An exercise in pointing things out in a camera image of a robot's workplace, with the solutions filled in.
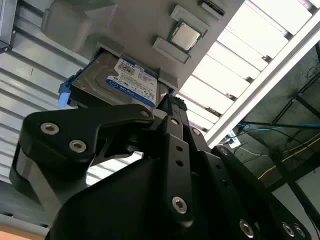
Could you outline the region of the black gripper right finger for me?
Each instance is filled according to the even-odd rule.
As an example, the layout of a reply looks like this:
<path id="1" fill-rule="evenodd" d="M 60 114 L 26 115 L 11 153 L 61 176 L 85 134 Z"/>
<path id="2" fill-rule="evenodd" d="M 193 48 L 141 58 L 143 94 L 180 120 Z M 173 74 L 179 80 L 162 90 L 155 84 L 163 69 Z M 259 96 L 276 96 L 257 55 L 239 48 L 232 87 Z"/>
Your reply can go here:
<path id="1" fill-rule="evenodd" d="M 174 98 L 174 112 L 202 180 L 202 197 L 214 200 L 206 210 L 213 240 L 310 240 L 307 228 L 260 182 L 230 150 L 209 148 L 189 124 L 185 102 Z"/>

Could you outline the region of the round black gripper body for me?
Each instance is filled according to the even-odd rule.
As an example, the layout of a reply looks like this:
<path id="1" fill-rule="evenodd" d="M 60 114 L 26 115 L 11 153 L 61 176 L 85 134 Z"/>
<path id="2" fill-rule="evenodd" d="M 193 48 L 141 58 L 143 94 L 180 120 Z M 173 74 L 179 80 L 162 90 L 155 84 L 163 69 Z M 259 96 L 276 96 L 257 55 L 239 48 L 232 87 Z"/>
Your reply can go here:
<path id="1" fill-rule="evenodd" d="M 153 155 L 71 197 L 49 240 L 213 240 L 202 180 L 186 136 L 164 134 Z"/>

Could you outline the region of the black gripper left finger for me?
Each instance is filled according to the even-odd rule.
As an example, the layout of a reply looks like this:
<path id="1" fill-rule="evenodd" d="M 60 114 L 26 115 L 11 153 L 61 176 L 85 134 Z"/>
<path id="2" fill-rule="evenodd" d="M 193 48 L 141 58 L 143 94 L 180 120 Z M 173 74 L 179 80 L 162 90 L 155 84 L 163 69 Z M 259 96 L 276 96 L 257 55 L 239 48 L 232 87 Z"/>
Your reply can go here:
<path id="1" fill-rule="evenodd" d="M 76 194 L 152 157 L 163 135 L 183 138 L 174 98 L 158 105 L 163 119 L 140 104 L 32 113 L 19 137 L 19 175 L 55 221 Z"/>

